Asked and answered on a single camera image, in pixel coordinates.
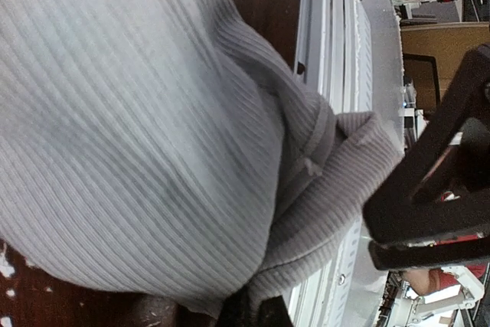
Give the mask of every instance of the white debris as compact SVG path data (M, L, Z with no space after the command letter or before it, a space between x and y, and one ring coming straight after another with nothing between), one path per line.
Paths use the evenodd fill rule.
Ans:
M10 317L1 317L0 325L2 325L2 327L12 327L12 321L10 320Z
M25 265L29 268L38 268L35 264L33 264L30 260L25 258Z
M7 279L15 273L15 268L7 261L7 243L3 243L3 251L0 252L0 273Z

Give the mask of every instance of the gray surface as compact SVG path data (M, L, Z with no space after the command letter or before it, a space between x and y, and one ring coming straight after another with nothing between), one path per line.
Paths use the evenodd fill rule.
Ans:
M400 31L390 0L363 0L371 22L373 47L373 107L381 114L393 137L403 143L401 87L402 60ZM377 271L368 253L369 236L365 228L361 234L344 320L342 325L372 326L381 302L387 273Z

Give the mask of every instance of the dark brown wooden table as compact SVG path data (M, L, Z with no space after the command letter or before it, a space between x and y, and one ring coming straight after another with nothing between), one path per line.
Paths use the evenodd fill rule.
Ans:
M244 20L292 66L299 0L235 2ZM0 318L10 317L13 327L208 327L213 324L208 317L190 313L161 298L96 292L56 280L28 267L24 258L10 247L7 258L15 274L9 280L0 275ZM15 295L7 295L12 290Z

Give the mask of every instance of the gray ribbed fabric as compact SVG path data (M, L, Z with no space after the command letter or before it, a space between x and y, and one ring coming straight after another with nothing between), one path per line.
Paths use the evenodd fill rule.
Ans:
M0 0L0 235L49 274L212 315L305 279L398 159L231 0Z

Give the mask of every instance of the ribbed cloth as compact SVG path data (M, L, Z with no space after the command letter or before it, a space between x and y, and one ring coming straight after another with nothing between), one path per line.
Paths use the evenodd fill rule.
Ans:
M94 289L216 316L332 257L397 162L231 0L0 0L0 235Z

